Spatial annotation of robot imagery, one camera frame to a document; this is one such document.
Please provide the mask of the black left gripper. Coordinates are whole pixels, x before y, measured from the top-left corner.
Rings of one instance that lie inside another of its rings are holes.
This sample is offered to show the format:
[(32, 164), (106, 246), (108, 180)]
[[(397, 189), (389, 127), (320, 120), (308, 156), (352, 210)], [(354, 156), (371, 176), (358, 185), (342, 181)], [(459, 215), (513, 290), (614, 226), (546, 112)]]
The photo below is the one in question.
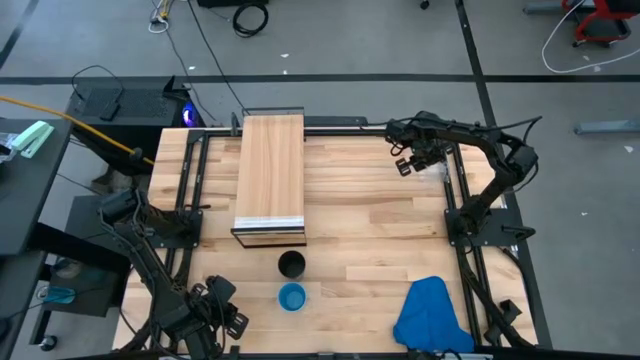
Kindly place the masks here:
[(232, 339), (239, 340), (248, 326), (249, 318), (242, 313), (234, 313), (228, 319), (229, 299), (220, 294), (206, 294), (206, 291), (206, 286), (196, 283), (189, 293), (198, 320), (196, 333), (209, 330), (216, 345), (226, 344), (226, 332)]

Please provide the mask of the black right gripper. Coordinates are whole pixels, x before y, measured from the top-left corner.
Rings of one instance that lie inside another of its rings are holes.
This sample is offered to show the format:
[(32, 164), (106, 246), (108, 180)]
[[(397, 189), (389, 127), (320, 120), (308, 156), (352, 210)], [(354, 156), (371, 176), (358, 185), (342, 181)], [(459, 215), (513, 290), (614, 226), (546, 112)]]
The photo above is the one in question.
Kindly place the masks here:
[(440, 131), (431, 128), (410, 127), (405, 131), (406, 140), (409, 142), (412, 155), (410, 164), (400, 158), (395, 161), (395, 166), (402, 177), (410, 174), (410, 165), (415, 172), (426, 168), (425, 163), (438, 163), (445, 160), (446, 149), (440, 140)]

